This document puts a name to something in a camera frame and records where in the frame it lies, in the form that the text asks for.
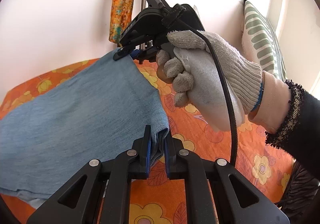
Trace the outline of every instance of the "striped pillow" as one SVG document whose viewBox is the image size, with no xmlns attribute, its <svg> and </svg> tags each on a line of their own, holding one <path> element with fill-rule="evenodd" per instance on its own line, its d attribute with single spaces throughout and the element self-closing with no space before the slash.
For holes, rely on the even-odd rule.
<svg viewBox="0 0 320 224">
<path fill-rule="evenodd" d="M 276 34 L 269 20 L 247 0 L 244 3 L 242 46 L 247 60 L 285 81 L 284 61 Z"/>
</svg>

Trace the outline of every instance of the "sleeve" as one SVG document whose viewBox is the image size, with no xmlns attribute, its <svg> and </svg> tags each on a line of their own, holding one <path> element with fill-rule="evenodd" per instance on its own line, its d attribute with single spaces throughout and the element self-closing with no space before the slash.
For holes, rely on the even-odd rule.
<svg viewBox="0 0 320 224">
<path fill-rule="evenodd" d="M 282 148 L 320 179 L 320 101 L 302 86 L 265 76 L 258 113 L 248 119 L 266 129 L 266 144 Z"/>
</svg>

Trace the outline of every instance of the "folded blue garment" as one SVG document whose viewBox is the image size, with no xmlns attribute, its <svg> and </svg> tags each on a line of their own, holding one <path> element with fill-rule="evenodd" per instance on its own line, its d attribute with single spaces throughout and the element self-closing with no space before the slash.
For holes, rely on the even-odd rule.
<svg viewBox="0 0 320 224">
<path fill-rule="evenodd" d="M 151 163 L 162 155 L 169 123 L 159 92 L 114 52 L 0 121 L 1 193 L 47 199 L 91 159 L 130 149 L 147 124 Z"/>
</svg>

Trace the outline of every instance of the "bedsheet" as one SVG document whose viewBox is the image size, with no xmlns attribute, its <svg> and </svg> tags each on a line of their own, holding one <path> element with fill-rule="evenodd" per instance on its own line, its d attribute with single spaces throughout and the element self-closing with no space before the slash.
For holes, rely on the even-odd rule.
<svg viewBox="0 0 320 224">
<path fill-rule="evenodd" d="M 0 119 L 17 106 L 46 93 L 96 59 L 75 63 L 35 77 L 10 90 L 0 106 Z M 179 138 L 185 148 L 207 160 L 230 157 L 230 132 L 213 132 L 199 111 L 192 105 L 176 108 L 174 90 L 156 76 L 156 63 L 136 62 L 136 66 L 152 86 L 158 89 L 167 113 L 173 137 Z M 271 201 L 278 201 L 287 185 L 292 157 L 281 149 L 265 146 L 265 130 L 245 119 L 238 127 L 238 157 L 236 168 Z M 1 195 L 21 223 L 26 223 L 34 209 L 18 198 Z M 164 158 L 150 170 L 147 180 L 132 183 L 130 224 L 185 224 L 187 223 L 183 180 L 166 177 Z"/>
</svg>

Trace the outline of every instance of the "green and white pillow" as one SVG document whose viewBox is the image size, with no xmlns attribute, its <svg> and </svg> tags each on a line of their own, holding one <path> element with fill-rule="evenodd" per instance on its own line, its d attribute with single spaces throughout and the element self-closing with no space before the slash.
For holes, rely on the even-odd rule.
<svg viewBox="0 0 320 224">
<path fill-rule="evenodd" d="M 242 46 L 247 60 L 285 81 L 284 61 L 275 31 L 269 20 L 247 0 L 244 3 Z"/>
</svg>

